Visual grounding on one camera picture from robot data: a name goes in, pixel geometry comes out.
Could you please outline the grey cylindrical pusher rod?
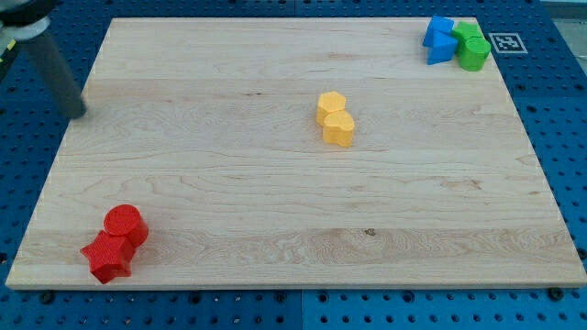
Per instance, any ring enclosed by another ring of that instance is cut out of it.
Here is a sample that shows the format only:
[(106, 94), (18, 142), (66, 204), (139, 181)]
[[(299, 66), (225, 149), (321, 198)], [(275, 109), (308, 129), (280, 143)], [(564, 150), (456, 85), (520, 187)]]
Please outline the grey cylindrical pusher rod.
[(48, 30), (24, 42), (29, 60), (50, 91), (59, 113), (76, 119), (85, 115), (82, 90)]

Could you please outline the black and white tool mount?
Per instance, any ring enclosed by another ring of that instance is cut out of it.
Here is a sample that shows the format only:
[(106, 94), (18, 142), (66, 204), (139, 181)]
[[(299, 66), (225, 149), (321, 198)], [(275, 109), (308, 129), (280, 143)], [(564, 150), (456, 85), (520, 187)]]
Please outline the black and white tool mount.
[(1, 40), (24, 41), (47, 30), (58, 0), (1, 0)]

